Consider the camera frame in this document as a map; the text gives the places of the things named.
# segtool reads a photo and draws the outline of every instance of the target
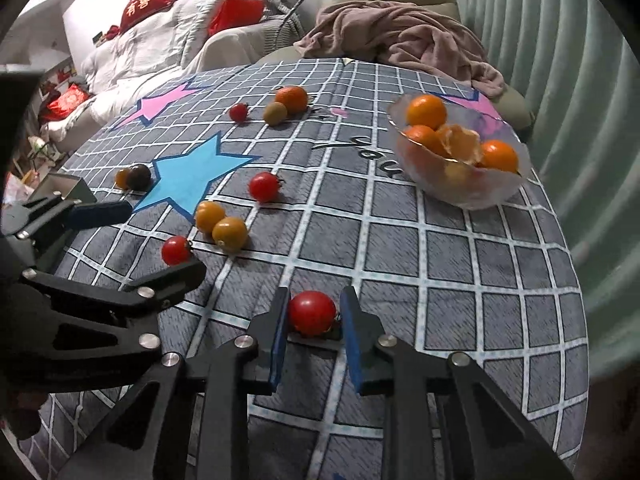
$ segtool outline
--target screw head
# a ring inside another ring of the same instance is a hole
[[[143,298],[147,298],[148,300],[150,300],[152,297],[156,295],[156,292],[150,286],[139,286],[136,289],[136,292],[138,293],[139,296],[142,296]]]
[[[175,366],[180,362],[180,354],[167,352],[162,356],[162,364],[166,367]]]
[[[22,277],[25,280],[32,280],[33,278],[35,278],[38,275],[38,273],[33,270],[33,269],[24,269],[22,271]]]
[[[456,366],[467,366],[471,362],[471,357],[464,352],[455,352],[451,355],[451,362]]]
[[[249,348],[249,346],[253,346],[254,338],[247,334],[239,335],[238,337],[236,337],[234,344],[238,348]]]
[[[378,338],[378,344],[385,348],[391,348],[398,344],[398,338],[391,334],[383,334]]]
[[[138,338],[138,343],[142,348],[155,350],[160,346],[160,338],[156,334],[145,333]]]

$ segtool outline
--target kiwi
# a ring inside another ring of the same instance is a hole
[[[277,126],[287,118],[287,107],[278,102],[268,104],[264,109],[262,118],[269,126]]]

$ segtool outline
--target tablecloth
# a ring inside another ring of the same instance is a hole
[[[267,127],[260,118],[273,90],[293,84],[306,88],[316,111]],[[337,300],[352,284],[363,309],[419,351],[468,352],[572,467],[586,414],[587,338],[558,220],[535,177],[507,203],[473,212],[417,190],[395,162],[385,110],[403,92],[427,91],[484,105],[452,80],[342,59],[171,81],[105,126],[63,171],[82,176],[100,200],[135,204],[140,194],[113,187],[119,168],[189,153],[220,134],[222,152],[255,158],[213,181],[207,197],[246,221],[249,245],[228,257],[161,203],[123,225],[81,232],[57,274],[117,288],[164,268],[160,247],[169,236],[193,239],[206,281],[159,315],[163,349],[186,355],[242,333],[278,285]],[[250,122],[229,120],[236,102],[250,105]],[[259,171],[284,179],[277,202],[258,206],[248,196]],[[252,478],[380,477],[383,399],[359,398],[346,368],[340,342],[290,338],[277,393],[250,399]],[[43,478],[55,478],[126,389],[49,397],[40,433],[20,443]],[[436,420],[434,428],[442,477]],[[188,478],[197,433],[195,423]]]

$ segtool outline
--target cable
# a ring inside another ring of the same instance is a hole
[[[304,1],[305,0],[296,1],[296,4],[291,8],[291,10],[287,13],[287,15],[282,20],[282,23],[280,24],[280,27],[278,27],[278,31],[276,33],[276,41],[275,41],[276,46],[278,45],[278,39],[280,38],[280,33],[282,32],[282,29],[284,28],[285,24],[289,21],[289,19],[293,16],[293,13],[296,12],[296,10],[298,10],[298,7],[302,5]]]

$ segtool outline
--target fruit bowl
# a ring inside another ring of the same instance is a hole
[[[508,143],[518,154],[518,173],[476,168],[443,158],[405,137],[406,110],[414,97],[405,94],[389,105],[387,115],[395,128],[389,134],[395,137],[394,153],[404,172],[425,193],[463,209],[484,209],[513,196],[530,176],[529,150],[507,123],[446,99],[447,123],[475,130],[481,142],[497,139]]]

